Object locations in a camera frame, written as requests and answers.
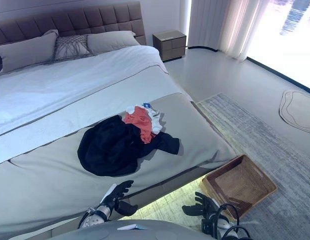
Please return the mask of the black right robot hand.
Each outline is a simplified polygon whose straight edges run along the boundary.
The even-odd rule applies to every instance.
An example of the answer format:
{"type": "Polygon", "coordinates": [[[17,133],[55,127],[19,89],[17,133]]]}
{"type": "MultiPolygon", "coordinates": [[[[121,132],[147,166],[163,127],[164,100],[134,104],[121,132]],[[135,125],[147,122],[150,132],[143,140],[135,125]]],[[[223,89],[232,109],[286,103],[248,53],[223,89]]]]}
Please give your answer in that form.
{"type": "Polygon", "coordinates": [[[202,216],[204,219],[209,219],[220,207],[212,198],[197,191],[194,199],[195,205],[182,206],[182,211],[188,216],[202,216]]]}

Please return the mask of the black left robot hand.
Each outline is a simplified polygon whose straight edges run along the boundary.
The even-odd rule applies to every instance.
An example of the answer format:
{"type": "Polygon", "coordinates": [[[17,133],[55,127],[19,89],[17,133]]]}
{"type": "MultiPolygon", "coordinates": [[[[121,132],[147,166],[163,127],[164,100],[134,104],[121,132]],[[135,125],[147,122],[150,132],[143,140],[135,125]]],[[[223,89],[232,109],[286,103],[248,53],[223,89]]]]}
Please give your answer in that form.
{"type": "Polygon", "coordinates": [[[137,210],[138,205],[131,205],[123,201],[125,193],[129,191],[129,188],[134,183],[133,180],[127,180],[117,185],[110,194],[108,194],[98,205],[98,207],[107,207],[112,211],[115,210],[118,214],[123,216],[132,216],[137,210]]]}

